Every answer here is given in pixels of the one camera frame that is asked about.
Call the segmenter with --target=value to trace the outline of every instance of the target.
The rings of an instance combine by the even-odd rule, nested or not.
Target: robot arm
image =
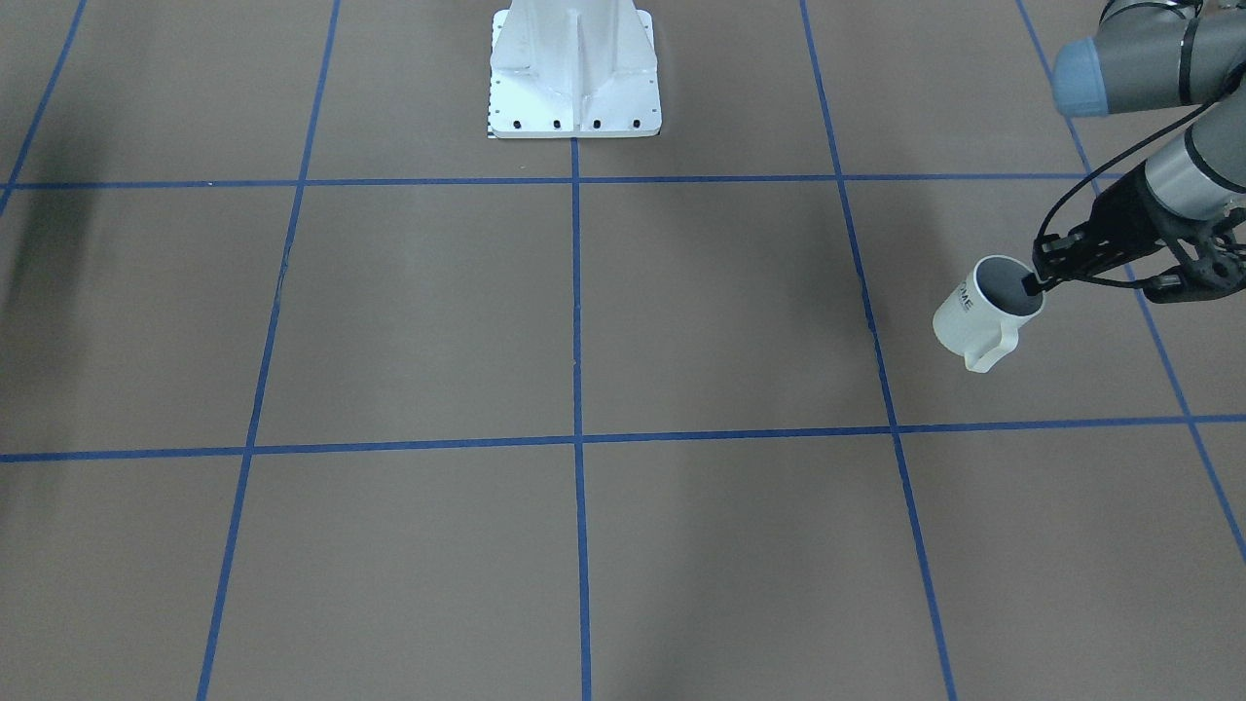
[[[1202,106],[1186,118],[1197,118],[1192,126],[1096,197],[1087,222],[1063,237],[1047,234],[1044,222],[1030,294],[1067,280],[1141,288],[1153,301],[1246,289],[1246,245],[1232,230],[1246,220],[1234,205],[1246,194],[1246,90],[1237,90],[1246,12],[1204,16],[1201,5],[1110,0],[1099,34],[1060,52],[1053,87],[1067,116]],[[1131,283],[1095,276],[1163,248],[1177,261],[1163,274]]]

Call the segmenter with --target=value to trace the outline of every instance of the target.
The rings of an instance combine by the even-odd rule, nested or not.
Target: light blue cap
[[[1055,57],[1052,76],[1055,108],[1065,117],[1108,116],[1108,91],[1094,39],[1074,41]]]

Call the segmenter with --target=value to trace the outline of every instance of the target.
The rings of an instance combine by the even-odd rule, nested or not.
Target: mug
[[[934,311],[934,335],[976,374],[989,371],[1013,352],[1018,331],[1047,305],[1022,283],[1030,269],[1008,255],[987,255]]]

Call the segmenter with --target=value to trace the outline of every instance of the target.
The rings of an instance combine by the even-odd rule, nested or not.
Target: grid
[[[832,172],[820,174],[756,174],[756,176],[654,176],[654,177],[588,177],[581,174],[579,143],[571,139],[569,177],[461,177],[461,178],[309,178],[308,171],[313,154],[316,134],[316,122],[320,113],[320,103],[324,96],[325,81],[331,68],[334,36],[338,26],[338,17],[341,9],[341,0],[333,1],[333,9],[326,29],[324,50],[321,55],[320,70],[316,82],[315,97],[310,108],[307,123],[307,133],[303,148],[302,162],[297,178],[292,179],[228,179],[228,181],[131,181],[131,182],[34,182],[19,183],[22,166],[27,158],[40,121],[46,111],[47,103],[56,87],[57,78],[69,57],[87,0],[80,0],[74,12],[69,32],[56,65],[44,90],[42,97],[34,113],[30,127],[26,131],[21,149],[17,154],[12,171],[4,183],[0,194],[0,215],[7,207],[14,192],[20,191],[54,191],[54,189],[168,189],[168,188],[254,188],[278,187],[290,188],[294,192],[294,202],[289,215],[285,234],[284,249],[280,268],[275,279],[275,290],[267,326],[267,335],[263,346],[263,357],[259,367],[259,376],[255,383],[254,402],[243,446],[202,447],[202,448],[164,448],[164,449],[140,449],[140,451],[95,451],[95,452],[61,452],[61,453],[12,453],[0,454],[0,463],[37,463],[37,462],[81,462],[81,461],[111,461],[111,459],[153,459],[153,458],[202,458],[202,457],[233,457],[240,458],[240,468],[237,483],[237,492],[228,527],[224,557],[221,567],[219,583],[212,613],[212,624],[208,640],[204,647],[203,666],[199,679],[199,700],[208,697],[212,667],[216,655],[217,636],[223,616],[231,568],[233,563],[234,548],[238,540],[238,529],[244,514],[248,477],[252,459],[255,456],[288,456],[288,454],[315,454],[315,453],[363,453],[363,452],[388,452],[388,451],[445,451],[465,448],[497,448],[497,447],[528,447],[528,446],[569,446],[574,449],[574,481],[577,499],[577,534],[578,534],[578,563],[579,563],[579,625],[581,625],[581,679],[582,694],[586,700],[592,697],[592,659],[591,659],[591,606],[589,606],[589,579],[588,579],[588,532],[586,514],[584,493],[584,446],[609,445],[609,443],[642,443],[642,442],[695,442],[695,441],[750,441],[750,440],[782,440],[782,438],[810,438],[810,437],[849,437],[849,436],[890,436],[893,446],[895,459],[903,487],[910,527],[912,529],[913,548],[918,560],[922,583],[930,610],[931,626],[936,639],[939,662],[949,700],[957,697],[952,660],[944,641],[942,624],[939,619],[938,601],[936,596],[936,583],[931,573],[926,555],[926,547],[922,537],[921,519],[918,515],[917,501],[910,482],[908,467],[905,457],[903,437],[912,435],[930,433],[964,433],[964,432],[1013,432],[1013,431],[1052,431],[1052,430],[1096,430],[1110,427],[1158,427],[1158,426],[1185,426],[1197,449],[1199,458],[1204,466],[1209,483],[1224,512],[1226,525],[1235,539],[1237,550],[1246,562],[1246,539],[1244,539],[1241,527],[1232,512],[1225,491],[1221,486],[1216,468],[1204,446],[1200,427],[1207,425],[1242,425],[1246,423],[1246,415],[1194,415],[1185,398],[1181,383],[1177,380],[1174,366],[1169,359],[1164,339],[1145,298],[1135,290],[1135,296],[1151,339],[1155,344],[1155,352],[1168,375],[1172,393],[1180,406],[1179,416],[1154,416],[1154,417],[1121,417],[1106,420],[1057,420],[1057,421],[1032,421],[1032,422],[989,422],[989,423],[946,423],[946,425],[905,425],[897,420],[895,402],[887,379],[885,349],[880,339],[875,320],[873,306],[870,296],[870,285],[866,279],[865,266],[861,260],[861,252],[857,243],[856,228],[852,218],[851,198],[847,189],[849,182],[868,181],[925,181],[925,179],[956,179],[956,181],[989,181],[989,179],[1054,179],[1077,181],[1084,173],[847,173],[844,172],[840,162],[840,148],[832,118],[832,105],[830,103],[822,81],[821,68],[817,60],[817,46],[810,22],[806,0],[799,0],[800,12],[804,21],[805,39],[807,41],[809,57],[811,64],[812,85],[816,90],[821,115],[826,129],[827,148],[834,166]],[[1017,10],[1029,32],[1037,59],[1040,61],[1048,78],[1052,77],[1052,68],[1048,57],[1039,44],[1038,34],[1027,10],[1024,0],[1015,0]],[[1091,163],[1083,147],[1082,138],[1073,122],[1065,118],[1070,138],[1077,147],[1078,154],[1085,166],[1085,172],[1090,172]],[[1108,174],[1105,179],[1119,176]],[[582,270],[581,270],[581,191],[588,184],[621,184],[621,183],[697,183],[697,182],[832,182],[836,184],[840,204],[842,207],[845,224],[847,228],[849,243],[852,250],[852,260],[860,281],[861,304],[870,334],[873,340],[875,360],[877,364],[878,390],[886,410],[887,423],[885,426],[866,427],[820,427],[820,428],[759,428],[753,431],[704,431],[704,432],[660,432],[660,433],[586,433],[583,422],[583,383],[582,383]],[[572,217],[572,280],[573,280],[573,433],[568,436],[525,436],[525,437],[500,437],[481,440],[451,440],[451,441],[407,441],[407,442],[374,442],[374,443],[333,443],[333,445],[257,445],[259,422],[263,413],[264,395],[268,383],[269,367],[273,357],[273,346],[278,332],[282,310],[282,289],[289,268],[289,256],[294,245],[299,212],[303,195],[308,187],[368,187],[368,186],[480,186],[480,184],[563,184],[571,189],[571,217]],[[1094,183],[1095,192],[1099,192],[1098,182]]]

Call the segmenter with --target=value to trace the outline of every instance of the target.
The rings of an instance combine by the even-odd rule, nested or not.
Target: black cable
[[[1241,85],[1244,76],[1246,76],[1246,61],[1237,64],[1236,67],[1234,67],[1234,70],[1229,71],[1229,73],[1225,76],[1224,82],[1221,82],[1220,85],[1220,90],[1217,90],[1215,95],[1207,98],[1206,102],[1199,105],[1199,107],[1195,108],[1192,112],[1170,123],[1169,126],[1156,131],[1155,133],[1148,136],[1146,138],[1139,141],[1138,143],[1130,146],[1129,148],[1121,151],[1120,154],[1115,156],[1106,163],[1099,166],[1098,168],[1094,169],[1094,172],[1078,181],[1078,183],[1074,184],[1068,192],[1065,192],[1059,199],[1057,199],[1055,204],[1050,208],[1050,210],[1047,212],[1047,215],[1043,218],[1042,225],[1038,227],[1038,237],[1035,238],[1035,244],[1047,235],[1047,229],[1049,225],[1052,225],[1052,219],[1055,218],[1055,214],[1059,213],[1060,208],[1064,207],[1064,204],[1067,204],[1068,200],[1073,198],[1073,195],[1080,192],[1083,187],[1094,182],[1095,178],[1108,172],[1108,168],[1111,168],[1116,163],[1120,163],[1121,161],[1141,151],[1143,148],[1146,148],[1155,141],[1168,136],[1169,133],[1176,131],[1177,128],[1181,128],[1182,126],[1202,116],[1202,113],[1210,110],[1212,106],[1215,106],[1216,102],[1220,102],[1226,96],[1236,91],[1237,87]],[[1068,276],[1063,276],[1063,279],[1074,281],[1089,281],[1091,284],[1101,284],[1104,286],[1120,286],[1126,289],[1140,289],[1146,284],[1146,280],[1124,281],[1124,280],[1106,279],[1106,278],[1098,278],[1098,276],[1080,275],[1080,274],[1069,274]],[[1044,288],[1047,289],[1054,286],[1054,284],[1049,285],[1049,283],[1053,281],[1052,279],[1042,281]]]

